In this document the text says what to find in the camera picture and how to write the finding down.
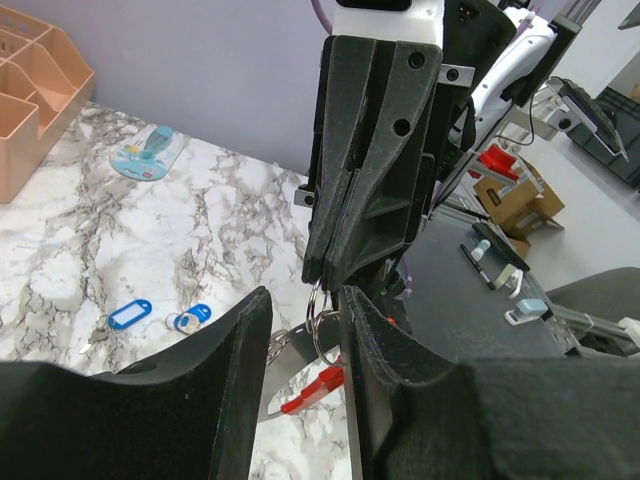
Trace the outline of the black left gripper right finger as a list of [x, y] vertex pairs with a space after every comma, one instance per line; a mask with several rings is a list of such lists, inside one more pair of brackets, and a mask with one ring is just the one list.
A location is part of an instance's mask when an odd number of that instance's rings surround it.
[[452, 363], [355, 286], [338, 294], [356, 479], [635, 479], [639, 364]]

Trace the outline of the silver keyring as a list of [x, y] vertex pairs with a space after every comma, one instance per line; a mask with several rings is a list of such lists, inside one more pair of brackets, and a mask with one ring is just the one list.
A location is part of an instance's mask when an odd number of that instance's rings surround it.
[[334, 360], [330, 360], [325, 350], [321, 346], [320, 328], [322, 323], [327, 319], [338, 319], [340, 313], [333, 308], [333, 299], [330, 291], [323, 286], [322, 279], [319, 278], [314, 284], [310, 292], [309, 300], [306, 307], [305, 328], [311, 335], [313, 346], [318, 357], [329, 367], [341, 368], [343, 362], [340, 356]]

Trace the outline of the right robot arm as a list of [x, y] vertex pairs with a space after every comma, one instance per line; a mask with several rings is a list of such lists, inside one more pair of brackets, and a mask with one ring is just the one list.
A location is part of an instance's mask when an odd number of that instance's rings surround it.
[[341, 1], [325, 40], [302, 279], [370, 282], [577, 35], [524, 1]]

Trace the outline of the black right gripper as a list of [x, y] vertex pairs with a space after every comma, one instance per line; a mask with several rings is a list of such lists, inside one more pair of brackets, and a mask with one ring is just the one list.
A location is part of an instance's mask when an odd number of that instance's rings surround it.
[[[402, 11], [412, 1], [340, 1]], [[444, 46], [331, 36], [322, 52], [302, 280], [336, 290], [414, 239], [449, 131], [514, 25], [487, 1], [444, 1]]]

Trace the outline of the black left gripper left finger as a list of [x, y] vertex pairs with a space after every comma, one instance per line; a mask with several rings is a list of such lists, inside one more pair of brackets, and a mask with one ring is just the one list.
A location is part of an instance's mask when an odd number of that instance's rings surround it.
[[1, 366], [5, 479], [245, 479], [273, 320], [258, 287], [117, 373]]

